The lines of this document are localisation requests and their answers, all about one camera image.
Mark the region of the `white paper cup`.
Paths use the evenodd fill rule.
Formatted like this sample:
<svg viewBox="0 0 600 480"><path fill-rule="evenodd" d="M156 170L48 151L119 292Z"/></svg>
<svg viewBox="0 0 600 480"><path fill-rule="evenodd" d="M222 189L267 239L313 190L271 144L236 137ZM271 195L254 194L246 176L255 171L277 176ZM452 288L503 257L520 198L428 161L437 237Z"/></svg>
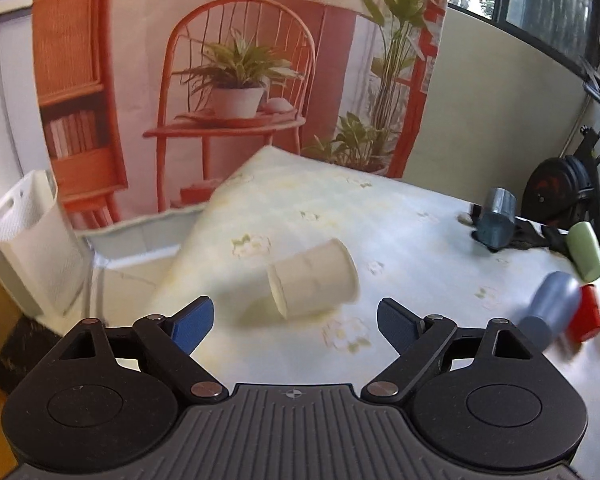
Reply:
<svg viewBox="0 0 600 480"><path fill-rule="evenodd" d="M304 318L358 300L358 270L347 247L332 238L268 267L268 284L283 318Z"/></svg>

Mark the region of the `blue plastic cup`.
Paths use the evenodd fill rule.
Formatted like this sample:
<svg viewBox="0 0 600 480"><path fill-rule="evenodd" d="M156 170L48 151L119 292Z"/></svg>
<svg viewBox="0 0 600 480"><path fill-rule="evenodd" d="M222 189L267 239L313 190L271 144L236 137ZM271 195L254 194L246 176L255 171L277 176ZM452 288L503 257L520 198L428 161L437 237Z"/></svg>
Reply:
<svg viewBox="0 0 600 480"><path fill-rule="evenodd" d="M555 271L544 278L518 330L540 351L546 350L568 327L581 302L581 287L570 274Z"/></svg>

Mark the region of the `transparent teal plastic cup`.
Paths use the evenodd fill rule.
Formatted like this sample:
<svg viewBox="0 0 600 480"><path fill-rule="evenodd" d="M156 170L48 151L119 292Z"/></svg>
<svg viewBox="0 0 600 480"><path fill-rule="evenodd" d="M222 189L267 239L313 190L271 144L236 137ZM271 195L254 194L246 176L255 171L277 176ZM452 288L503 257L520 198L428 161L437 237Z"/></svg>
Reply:
<svg viewBox="0 0 600 480"><path fill-rule="evenodd" d="M477 222L477 240L500 250L512 239L516 228L516 197L506 188L490 188Z"/></svg>

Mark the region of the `red plastic cup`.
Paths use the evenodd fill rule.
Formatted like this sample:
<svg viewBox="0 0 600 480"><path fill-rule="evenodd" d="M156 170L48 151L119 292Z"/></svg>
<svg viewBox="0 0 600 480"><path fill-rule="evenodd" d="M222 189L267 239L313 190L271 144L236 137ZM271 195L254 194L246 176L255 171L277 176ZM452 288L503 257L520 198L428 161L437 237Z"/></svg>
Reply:
<svg viewBox="0 0 600 480"><path fill-rule="evenodd" d="M583 344L600 332L600 300L596 287L586 284L581 287L578 310L569 323L566 334L573 344Z"/></svg>

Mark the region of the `light green plastic cup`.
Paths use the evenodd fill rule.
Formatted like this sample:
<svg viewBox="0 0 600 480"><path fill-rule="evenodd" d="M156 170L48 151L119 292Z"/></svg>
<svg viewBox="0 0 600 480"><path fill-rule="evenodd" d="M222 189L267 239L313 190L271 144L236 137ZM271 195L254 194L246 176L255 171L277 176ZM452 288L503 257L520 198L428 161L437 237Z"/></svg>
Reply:
<svg viewBox="0 0 600 480"><path fill-rule="evenodd" d="M572 226L566 236L567 247L580 277L585 283L600 278L600 244L590 222Z"/></svg>

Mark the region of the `floral checkered tablecloth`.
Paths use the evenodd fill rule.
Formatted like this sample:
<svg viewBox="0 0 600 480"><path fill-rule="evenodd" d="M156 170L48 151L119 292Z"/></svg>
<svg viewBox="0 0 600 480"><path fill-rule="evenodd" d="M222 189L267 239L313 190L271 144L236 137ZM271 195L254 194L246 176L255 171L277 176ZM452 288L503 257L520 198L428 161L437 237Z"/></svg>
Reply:
<svg viewBox="0 0 600 480"><path fill-rule="evenodd" d="M460 221L468 209L401 181L262 148L213 193L148 308L171 314L211 298L213 330L195 358L225 385L361 387L396 357L377 328L381 299L480 327L520 315L547 274L573 272L545 248L489 252ZM268 266L333 239L352 256L358 299L285 320Z"/></svg>

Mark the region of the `black sock left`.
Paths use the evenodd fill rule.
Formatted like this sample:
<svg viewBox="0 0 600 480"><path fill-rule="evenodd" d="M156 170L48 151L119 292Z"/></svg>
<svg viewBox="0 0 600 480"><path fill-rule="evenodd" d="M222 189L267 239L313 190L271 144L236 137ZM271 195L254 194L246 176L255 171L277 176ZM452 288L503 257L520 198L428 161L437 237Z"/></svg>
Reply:
<svg viewBox="0 0 600 480"><path fill-rule="evenodd" d="M472 204L469 211L471 225L475 228L471 232L471 238L478 242L478 220L482 211L482 207L478 204ZM548 246L548 241L541 234L536 232L532 223L527 220L516 220L516 226L513 236L510 238L507 245L500 248L488 247L490 252L499 252L504 249L529 250L531 248L545 248Z"/></svg>

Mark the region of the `black sock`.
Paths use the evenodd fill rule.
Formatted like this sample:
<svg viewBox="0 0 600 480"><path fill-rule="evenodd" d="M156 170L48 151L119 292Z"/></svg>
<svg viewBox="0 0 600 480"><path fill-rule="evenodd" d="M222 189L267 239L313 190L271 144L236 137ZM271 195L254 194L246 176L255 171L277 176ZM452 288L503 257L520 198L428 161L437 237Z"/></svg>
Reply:
<svg viewBox="0 0 600 480"><path fill-rule="evenodd" d="M482 211L482 207L478 204L472 204L469 211L471 225L475 228L471 232L471 238L478 242L478 220ZM510 238L507 245L500 248L488 247L490 252L499 252L504 249L529 250L531 248L545 248L548 246L548 241L541 234L536 232L532 223L527 220L516 220L516 226L513 236Z"/></svg>
<svg viewBox="0 0 600 480"><path fill-rule="evenodd" d="M552 252L559 252L561 255L573 262L566 243L566 236L569 229L565 232L562 232L562 230L557 229L554 226L542 226L541 232L542 235L547 239L548 247Z"/></svg>

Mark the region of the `black sock right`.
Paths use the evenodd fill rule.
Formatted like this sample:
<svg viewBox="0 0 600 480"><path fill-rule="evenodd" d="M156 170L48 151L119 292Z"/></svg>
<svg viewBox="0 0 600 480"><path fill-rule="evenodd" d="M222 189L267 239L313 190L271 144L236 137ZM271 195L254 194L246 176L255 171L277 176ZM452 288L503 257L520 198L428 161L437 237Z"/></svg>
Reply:
<svg viewBox="0 0 600 480"><path fill-rule="evenodd" d="M569 229L565 232L562 232L562 230L557 229L554 226L542 226L541 232L542 235L547 239L548 247L552 252L559 252L561 255L573 262L566 243L566 236Z"/></svg>

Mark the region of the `white perforated laundry basket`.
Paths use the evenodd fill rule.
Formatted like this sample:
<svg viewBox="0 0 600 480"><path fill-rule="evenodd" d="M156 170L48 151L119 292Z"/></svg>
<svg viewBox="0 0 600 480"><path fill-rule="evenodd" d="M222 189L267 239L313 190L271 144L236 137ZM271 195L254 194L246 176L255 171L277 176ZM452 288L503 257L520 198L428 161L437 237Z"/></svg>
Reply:
<svg viewBox="0 0 600 480"><path fill-rule="evenodd" d="M73 231L48 170L0 199L0 283L30 318L63 316L83 287L90 252Z"/></svg>

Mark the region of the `black exercise bike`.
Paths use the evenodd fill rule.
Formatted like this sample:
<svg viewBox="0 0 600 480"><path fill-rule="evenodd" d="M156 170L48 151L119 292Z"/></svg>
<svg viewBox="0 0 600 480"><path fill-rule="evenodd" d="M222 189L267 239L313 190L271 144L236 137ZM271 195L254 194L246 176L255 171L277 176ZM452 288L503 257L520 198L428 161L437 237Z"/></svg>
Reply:
<svg viewBox="0 0 600 480"><path fill-rule="evenodd" d="M524 194L521 215L548 226L568 230L588 221L600 237L600 131L584 125L582 140L572 155L543 160L532 172Z"/></svg>

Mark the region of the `printed room backdrop cloth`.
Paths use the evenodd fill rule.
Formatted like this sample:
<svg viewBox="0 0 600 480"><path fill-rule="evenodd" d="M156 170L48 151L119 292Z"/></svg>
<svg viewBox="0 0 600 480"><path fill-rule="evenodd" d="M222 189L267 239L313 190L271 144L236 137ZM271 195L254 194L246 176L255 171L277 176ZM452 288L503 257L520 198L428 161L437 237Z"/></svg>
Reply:
<svg viewBox="0 0 600 480"><path fill-rule="evenodd" d="M263 145L400 178L448 0L33 0L76 226L199 204Z"/></svg>

